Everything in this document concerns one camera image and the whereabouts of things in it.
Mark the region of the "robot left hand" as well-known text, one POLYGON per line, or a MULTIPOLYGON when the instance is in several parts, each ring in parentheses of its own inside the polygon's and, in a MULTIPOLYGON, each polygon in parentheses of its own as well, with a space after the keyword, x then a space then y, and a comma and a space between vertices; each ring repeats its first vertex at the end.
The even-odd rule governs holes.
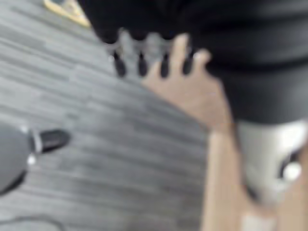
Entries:
POLYGON ((305 0, 82 0, 97 36, 118 29, 185 33, 207 49, 235 122, 243 183, 272 205, 297 180, 308 138, 308 3, 305 0))

